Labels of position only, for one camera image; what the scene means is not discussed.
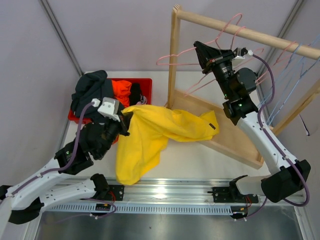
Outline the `black shorts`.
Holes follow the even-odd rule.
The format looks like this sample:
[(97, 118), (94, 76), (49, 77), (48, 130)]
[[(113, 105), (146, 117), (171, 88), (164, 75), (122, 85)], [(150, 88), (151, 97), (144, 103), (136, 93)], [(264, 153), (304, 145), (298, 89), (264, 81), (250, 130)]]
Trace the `black shorts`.
[(139, 83), (133, 83), (130, 88), (130, 95), (129, 95), (129, 104), (131, 106), (136, 105), (138, 102), (141, 101), (141, 87)]

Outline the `yellow shorts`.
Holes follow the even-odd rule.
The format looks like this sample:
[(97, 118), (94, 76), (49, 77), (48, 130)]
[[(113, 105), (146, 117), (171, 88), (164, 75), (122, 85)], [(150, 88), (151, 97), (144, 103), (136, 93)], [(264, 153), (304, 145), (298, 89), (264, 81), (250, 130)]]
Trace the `yellow shorts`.
[(122, 185), (134, 185), (156, 167), (169, 140), (209, 141), (220, 132), (213, 110), (197, 116), (182, 109), (146, 104), (122, 112), (132, 115), (129, 135), (120, 135), (117, 141), (115, 176)]

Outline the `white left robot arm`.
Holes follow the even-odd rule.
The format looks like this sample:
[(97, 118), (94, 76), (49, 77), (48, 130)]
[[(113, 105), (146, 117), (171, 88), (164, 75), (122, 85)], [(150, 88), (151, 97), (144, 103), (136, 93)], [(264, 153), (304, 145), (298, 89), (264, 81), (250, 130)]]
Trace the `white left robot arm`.
[(120, 135), (129, 136), (132, 112), (120, 114), (120, 120), (105, 118), (104, 123), (78, 125), (73, 141), (60, 149), (49, 162), (26, 180), (0, 187), (0, 222), (22, 225), (40, 213), (73, 200), (107, 200), (110, 186), (101, 173), (77, 183), (59, 187), (101, 160)]

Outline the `pink shark print shorts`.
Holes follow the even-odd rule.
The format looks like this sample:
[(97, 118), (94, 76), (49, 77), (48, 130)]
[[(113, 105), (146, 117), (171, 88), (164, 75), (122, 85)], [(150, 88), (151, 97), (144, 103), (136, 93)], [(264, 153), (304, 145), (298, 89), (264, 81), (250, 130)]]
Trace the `pink shark print shorts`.
[(146, 105), (147, 103), (148, 99), (144, 95), (140, 95), (136, 105)]

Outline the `orange shorts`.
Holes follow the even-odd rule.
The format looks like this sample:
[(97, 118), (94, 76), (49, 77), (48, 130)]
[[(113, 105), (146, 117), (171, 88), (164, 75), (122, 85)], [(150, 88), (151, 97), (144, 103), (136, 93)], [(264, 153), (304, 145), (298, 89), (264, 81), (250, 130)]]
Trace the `orange shorts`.
[(131, 94), (132, 83), (126, 80), (112, 80), (114, 97), (125, 107), (130, 106), (129, 96)]

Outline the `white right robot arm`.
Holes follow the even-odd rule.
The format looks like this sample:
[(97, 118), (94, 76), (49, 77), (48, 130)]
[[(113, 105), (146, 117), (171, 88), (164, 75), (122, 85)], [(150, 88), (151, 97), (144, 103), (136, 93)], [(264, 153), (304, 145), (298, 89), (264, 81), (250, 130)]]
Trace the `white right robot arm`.
[(269, 176), (235, 178), (230, 182), (228, 196), (239, 202), (246, 195), (263, 195), (273, 203), (285, 201), (293, 206), (306, 206), (310, 201), (307, 179), (311, 166), (298, 160), (280, 142), (262, 119), (262, 109), (250, 97), (256, 90), (256, 74), (249, 68), (233, 70), (238, 56), (244, 57), (246, 48), (218, 49), (200, 41), (193, 44), (203, 74), (213, 73), (221, 88), (227, 118), (240, 128), (260, 153), (270, 172)]

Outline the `dark grey shorts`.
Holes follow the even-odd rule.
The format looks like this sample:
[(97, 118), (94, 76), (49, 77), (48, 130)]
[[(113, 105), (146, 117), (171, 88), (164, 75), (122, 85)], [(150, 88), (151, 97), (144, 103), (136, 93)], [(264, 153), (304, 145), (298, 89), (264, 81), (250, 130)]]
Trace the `dark grey shorts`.
[[(76, 123), (79, 123), (83, 108), (91, 103), (92, 99), (101, 101), (103, 98), (116, 99), (113, 83), (111, 79), (108, 79), (107, 72), (105, 70), (97, 70), (81, 76), (75, 86), (75, 93), (71, 95), (70, 110), (74, 117), (78, 119)], [(85, 124), (84, 119), (90, 119), (91, 122), (98, 124), (112, 123), (112, 118), (108, 119), (108, 117), (104, 117), (98, 112), (101, 104), (98, 107), (90, 106), (85, 111), (81, 124)]]

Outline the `blue hanger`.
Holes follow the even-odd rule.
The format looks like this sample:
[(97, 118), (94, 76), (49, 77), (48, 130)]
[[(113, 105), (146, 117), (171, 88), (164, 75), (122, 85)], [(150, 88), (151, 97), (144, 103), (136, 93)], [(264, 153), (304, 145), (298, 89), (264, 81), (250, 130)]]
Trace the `blue hanger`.
[[(308, 58), (306, 56), (301, 55), (302, 51), (305, 48), (305, 45), (302, 43), (296, 42), (294, 45), (288, 48), (288, 50), (285, 52), (285, 55), (293, 53), (299, 44), (301, 44), (301, 47), (296, 52), (296, 55), (294, 56), (294, 61), (289, 65), (288, 68), (292, 69), (295, 65), (295, 62), (297, 62), (301, 57), (305, 57), (305, 63), (304, 66), (298, 66), (297, 73), (294, 73), (294, 77), (291, 84), (289, 85), (289, 89), (283, 95), (284, 98), (286, 98), (287, 95), (291, 92), (292, 88), (296, 85), (292, 94), (287, 99), (286, 103), (281, 108), (278, 115), (274, 118), (271, 125), (267, 124), (270, 128), (273, 128), (272, 131), (275, 135), (279, 135), (290, 124), (290, 122), (294, 120), (308, 106), (308, 104), (318, 95), (320, 91), (320, 82), (316, 80), (315, 83), (313, 83), (311, 87), (303, 95), (299, 96), (298, 94), (298, 87), (301, 87), (303, 84), (308, 82), (308, 78), (306, 77), (307, 73), (309, 73), (313, 67), (318, 68), (320, 66), (319, 54), (316, 55), (316, 59)], [(282, 70), (283, 69), (280, 69), (279, 72), (272, 71), (272, 73), (274, 74), (274, 80), (278, 78)], [(265, 92), (265, 96), (270, 93), (272, 85)], [(275, 97), (273, 101), (270, 102), (270, 104), (268, 105), (269, 112), (273, 110), (274, 104), (278, 101), (278, 98), (281, 96), (280, 87), (277, 87), (277, 90), (275, 90), (274, 86), (272, 88), (272, 97), (274, 95)], [(265, 118), (268, 118), (269, 114), (267, 112), (267, 109), (265, 109), (263, 113)]]
[[(289, 65), (294, 62), (295, 55), (299, 48), (302, 46), (302, 44), (299, 44), (298, 47), (294, 50), (294, 52), (290, 55), (289, 58), (287, 58), (287, 63), (285, 67), (283, 68), (282, 72), (279, 74), (277, 79), (274, 80), (274, 85), (271, 86), (270, 93), (263, 97), (263, 99), (260, 101), (260, 106), (266, 105), (266, 110), (268, 113), (268, 118), (265, 118), (265, 123), (270, 126), (275, 119), (275, 117), (278, 115), (290, 95), (292, 94), (293, 90), (295, 89), (296, 85), (291, 89), (291, 92), (287, 95), (287, 97), (284, 97), (284, 94), (289, 89), (289, 86), (291, 82), (293, 81), (294, 74), (298, 73), (298, 66), (302, 65), (302, 67), (305, 64), (305, 57), (301, 57), (298, 61), (295, 62), (295, 65), (293, 68), (289, 69)], [(280, 89), (280, 97), (277, 99), (277, 102), (274, 104), (273, 109), (271, 112), (269, 112), (269, 102), (272, 102), (275, 95), (273, 95), (273, 87), (275, 90), (277, 90), (277, 87)]]

